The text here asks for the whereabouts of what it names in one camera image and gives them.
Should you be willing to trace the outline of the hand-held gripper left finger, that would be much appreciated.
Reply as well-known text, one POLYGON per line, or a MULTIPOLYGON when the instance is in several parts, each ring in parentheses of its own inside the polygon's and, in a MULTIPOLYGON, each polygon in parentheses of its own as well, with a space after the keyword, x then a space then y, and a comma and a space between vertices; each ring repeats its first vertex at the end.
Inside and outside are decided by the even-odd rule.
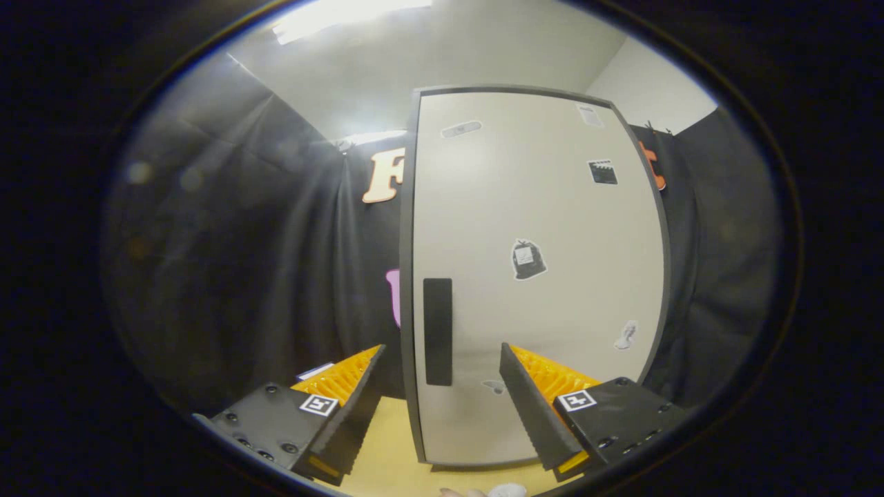
POLYGON ((260 384, 227 408, 195 413, 193 420, 257 465, 337 487, 352 472, 378 408, 376 371, 385 359, 379 344, 293 386, 260 384))

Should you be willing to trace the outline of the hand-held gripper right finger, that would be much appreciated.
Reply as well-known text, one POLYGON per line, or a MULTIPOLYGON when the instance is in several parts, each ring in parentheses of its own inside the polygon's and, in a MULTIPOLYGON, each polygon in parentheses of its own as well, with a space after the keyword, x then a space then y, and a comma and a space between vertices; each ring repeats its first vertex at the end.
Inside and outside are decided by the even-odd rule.
POLYGON ((626 377, 600 382, 504 342, 499 373, 540 463, 558 482, 637 455, 687 410, 626 377))

